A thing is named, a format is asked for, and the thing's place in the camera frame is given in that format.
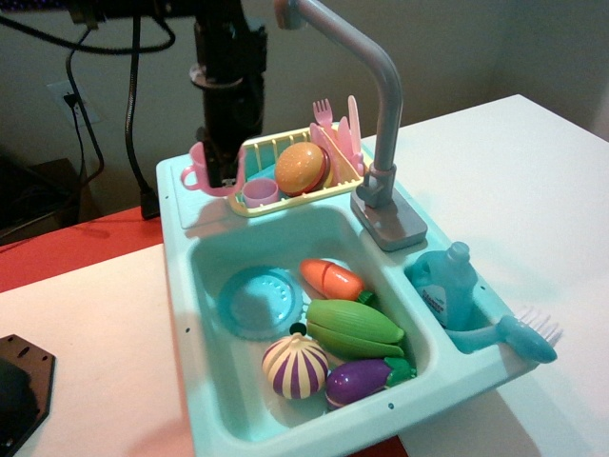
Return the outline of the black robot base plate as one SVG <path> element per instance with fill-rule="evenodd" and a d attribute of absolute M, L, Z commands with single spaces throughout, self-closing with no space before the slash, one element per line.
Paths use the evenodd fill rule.
<path fill-rule="evenodd" d="M 1 338 L 2 456 L 14 456 L 49 416 L 55 362 L 16 334 Z"/>

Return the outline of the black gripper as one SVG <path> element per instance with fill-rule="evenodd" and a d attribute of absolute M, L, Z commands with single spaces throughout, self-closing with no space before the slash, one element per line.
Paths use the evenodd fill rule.
<path fill-rule="evenodd" d="M 262 133 L 265 79 L 260 73 L 218 83 L 206 77 L 204 66 L 192 66 L 191 83 L 203 92 L 203 147 L 206 176 L 211 188 L 234 187 L 239 175 L 240 147 Z M 216 152 L 221 152 L 220 163 Z"/>

